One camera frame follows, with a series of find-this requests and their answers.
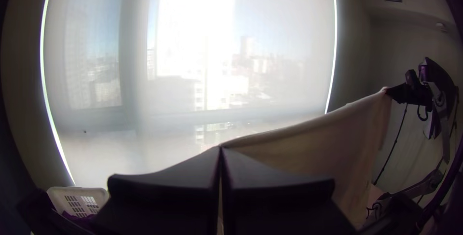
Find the cable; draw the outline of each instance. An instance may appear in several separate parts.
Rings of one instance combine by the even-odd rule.
[[[418,115],[418,118],[423,122],[428,120],[428,111],[426,109],[424,109],[424,113],[425,113],[426,117],[422,118],[421,115],[420,115],[420,106],[418,105],[418,108],[416,109],[416,114]]]
[[[376,177],[376,180],[373,182],[373,185],[376,185],[376,184],[378,183],[378,180],[380,179],[381,174],[383,173],[384,168],[386,167],[386,164],[387,164],[387,162],[389,161],[389,158],[391,158],[392,151],[394,151],[395,144],[397,144],[397,139],[399,138],[400,131],[402,130],[402,125],[404,124],[405,114],[407,114],[407,107],[408,107],[408,106],[409,106],[409,104],[407,103],[407,105],[405,106],[404,115],[402,116],[402,122],[400,122],[399,131],[397,132],[397,136],[395,137],[395,140],[394,140],[394,145],[392,145],[392,149],[391,149],[391,151],[389,152],[389,155],[387,156],[386,162],[385,162],[384,165],[382,166],[382,169],[381,169],[381,171],[380,171],[380,174],[378,174],[378,177]]]
[[[420,204],[420,201],[421,201],[421,199],[423,199],[423,197],[424,197],[424,194],[420,196],[420,198],[418,199],[418,201],[416,202],[416,204],[419,205],[419,204]]]
[[[450,137],[452,137],[452,132],[453,129],[455,128],[455,131],[457,130],[457,111],[458,111],[458,104],[460,103],[460,94],[457,91],[457,104],[455,105],[455,113],[453,114],[453,123],[452,123],[452,129],[450,130]]]

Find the glass pane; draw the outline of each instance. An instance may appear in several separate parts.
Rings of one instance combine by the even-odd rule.
[[[72,109],[121,105],[121,0],[68,0],[64,66]]]
[[[334,0],[150,1],[148,95],[150,104],[164,103],[151,113],[269,106],[324,112]]]

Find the laundry basket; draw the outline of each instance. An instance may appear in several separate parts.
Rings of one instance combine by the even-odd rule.
[[[109,199],[102,188],[52,187],[47,194],[59,214],[66,211],[79,218],[97,214]]]

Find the towel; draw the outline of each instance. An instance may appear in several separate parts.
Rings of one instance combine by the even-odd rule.
[[[335,180],[333,201],[355,228],[365,222],[372,167],[387,131],[386,89],[301,124],[221,144],[268,166]]]

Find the window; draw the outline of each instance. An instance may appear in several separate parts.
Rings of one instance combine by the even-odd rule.
[[[335,29],[335,0],[49,0],[44,75],[76,184],[323,114]]]

